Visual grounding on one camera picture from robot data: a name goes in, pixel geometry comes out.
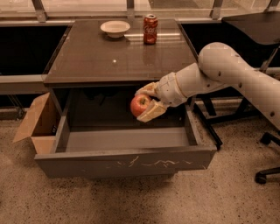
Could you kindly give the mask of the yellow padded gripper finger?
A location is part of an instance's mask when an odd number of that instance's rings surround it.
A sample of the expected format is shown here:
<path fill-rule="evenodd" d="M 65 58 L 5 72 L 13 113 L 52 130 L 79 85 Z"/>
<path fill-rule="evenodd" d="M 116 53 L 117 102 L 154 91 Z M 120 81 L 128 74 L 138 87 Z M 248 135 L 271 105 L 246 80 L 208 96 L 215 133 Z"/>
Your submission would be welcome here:
<path fill-rule="evenodd" d="M 147 109 L 136 119 L 140 122 L 147 123 L 166 112 L 168 105 L 161 101 L 152 100 Z"/>
<path fill-rule="evenodd" d="M 148 96 L 157 97 L 158 96 L 157 87 L 158 87 L 157 82 L 151 82 L 145 85 L 144 87 L 139 88 L 136 91 L 136 95 L 148 95 Z"/>

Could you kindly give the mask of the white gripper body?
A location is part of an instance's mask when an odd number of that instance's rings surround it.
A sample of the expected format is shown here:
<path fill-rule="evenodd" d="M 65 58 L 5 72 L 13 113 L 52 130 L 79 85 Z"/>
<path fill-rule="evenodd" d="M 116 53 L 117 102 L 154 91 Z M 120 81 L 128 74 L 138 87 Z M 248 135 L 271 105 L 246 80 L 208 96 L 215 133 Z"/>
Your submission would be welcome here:
<path fill-rule="evenodd" d="M 157 83 L 156 94 L 163 104 L 170 107 L 177 107 L 187 100 L 179 88 L 175 73 L 169 73 L 160 79 Z"/>

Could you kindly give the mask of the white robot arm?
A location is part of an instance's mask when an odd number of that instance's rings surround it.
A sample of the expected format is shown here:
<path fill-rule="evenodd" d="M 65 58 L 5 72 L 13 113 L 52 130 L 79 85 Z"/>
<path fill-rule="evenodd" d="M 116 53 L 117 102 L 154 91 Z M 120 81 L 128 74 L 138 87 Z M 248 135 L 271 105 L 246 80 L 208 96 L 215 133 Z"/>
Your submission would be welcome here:
<path fill-rule="evenodd" d="M 137 117 L 147 123 L 188 98 L 232 87 L 280 130 L 280 81 L 251 67 L 232 47 L 214 42 L 202 48 L 198 61 L 168 73 L 136 92 L 154 99 Z"/>

